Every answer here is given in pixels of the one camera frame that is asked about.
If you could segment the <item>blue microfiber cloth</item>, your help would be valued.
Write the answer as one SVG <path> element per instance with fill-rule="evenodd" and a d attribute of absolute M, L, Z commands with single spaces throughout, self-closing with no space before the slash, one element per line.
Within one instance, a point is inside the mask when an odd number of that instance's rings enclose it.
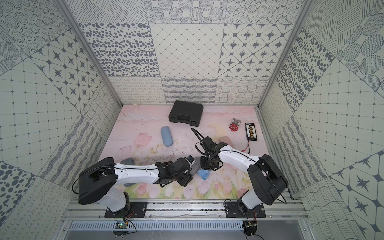
<path fill-rule="evenodd" d="M 197 174 L 205 181 L 208 179 L 209 175 L 210 175 L 210 170 L 198 170 L 197 171 Z"/>

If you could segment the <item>grey felt eyeglass case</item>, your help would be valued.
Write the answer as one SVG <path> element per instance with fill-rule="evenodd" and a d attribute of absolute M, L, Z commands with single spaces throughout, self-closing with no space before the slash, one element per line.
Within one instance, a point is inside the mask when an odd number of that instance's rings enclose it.
<path fill-rule="evenodd" d="M 201 169 L 201 158 L 196 157 L 194 158 L 193 166 L 190 171 L 191 176 L 193 177 L 200 169 Z"/>

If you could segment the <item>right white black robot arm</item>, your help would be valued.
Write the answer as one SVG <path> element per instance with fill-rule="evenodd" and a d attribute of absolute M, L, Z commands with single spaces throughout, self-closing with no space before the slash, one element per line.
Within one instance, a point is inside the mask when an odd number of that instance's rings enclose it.
<path fill-rule="evenodd" d="M 200 140 L 199 145 L 203 148 L 202 169 L 216 171 L 226 163 L 248 174 L 253 188 L 238 200 L 239 209 L 244 212 L 262 204 L 271 206 L 289 185 L 269 155 L 251 156 L 235 150 L 224 142 L 216 144 L 209 137 Z"/>

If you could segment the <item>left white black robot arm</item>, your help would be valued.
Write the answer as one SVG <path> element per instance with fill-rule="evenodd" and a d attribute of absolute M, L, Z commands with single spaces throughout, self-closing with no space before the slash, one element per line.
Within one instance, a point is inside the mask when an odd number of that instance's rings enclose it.
<path fill-rule="evenodd" d="M 146 183 L 166 185 L 177 182 L 186 187 L 193 179 L 194 158 L 181 157 L 175 162 L 157 162 L 154 165 L 133 166 L 114 162 L 105 158 L 79 174 L 80 205 L 101 204 L 112 212 L 129 209 L 129 196 L 116 189 L 124 184 Z"/>

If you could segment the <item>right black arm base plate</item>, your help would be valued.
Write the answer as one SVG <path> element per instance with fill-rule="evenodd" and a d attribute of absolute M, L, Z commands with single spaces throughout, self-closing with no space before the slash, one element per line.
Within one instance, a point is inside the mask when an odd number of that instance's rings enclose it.
<path fill-rule="evenodd" d="M 248 209 L 244 204 L 225 200 L 223 202 L 227 218 L 265 218 L 266 213 L 263 204 L 253 209 Z"/>

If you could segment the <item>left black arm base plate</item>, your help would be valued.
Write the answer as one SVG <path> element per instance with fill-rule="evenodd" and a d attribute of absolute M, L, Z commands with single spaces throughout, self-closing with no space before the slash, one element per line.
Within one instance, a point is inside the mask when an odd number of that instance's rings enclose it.
<path fill-rule="evenodd" d="M 123 208 L 117 212 L 112 212 L 107 209 L 105 212 L 106 219 L 117 219 L 117 218 L 139 218 L 145 217 L 147 211 L 147 202 L 130 202 L 129 208 Z"/>

